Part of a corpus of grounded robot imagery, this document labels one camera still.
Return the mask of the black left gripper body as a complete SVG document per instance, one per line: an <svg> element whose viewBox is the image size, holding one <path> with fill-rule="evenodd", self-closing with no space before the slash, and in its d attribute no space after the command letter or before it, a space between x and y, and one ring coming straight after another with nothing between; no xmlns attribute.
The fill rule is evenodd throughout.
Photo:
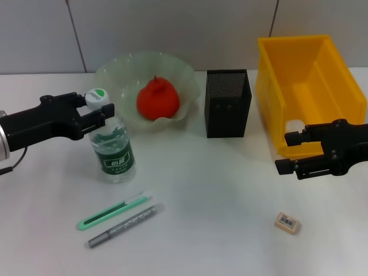
<svg viewBox="0 0 368 276"><path fill-rule="evenodd" d="M28 110L5 116L5 137L9 150L16 150L54 137L80 140L81 116L69 103L69 93L45 95L40 104Z"/></svg>

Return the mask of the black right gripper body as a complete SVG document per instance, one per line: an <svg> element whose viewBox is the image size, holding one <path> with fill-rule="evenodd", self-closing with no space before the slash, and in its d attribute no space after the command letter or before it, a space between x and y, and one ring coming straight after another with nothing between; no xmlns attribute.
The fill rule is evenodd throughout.
<svg viewBox="0 0 368 276"><path fill-rule="evenodd" d="M329 173L342 176L357 163L367 161L367 124L354 125L335 120L321 138Z"/></svg>

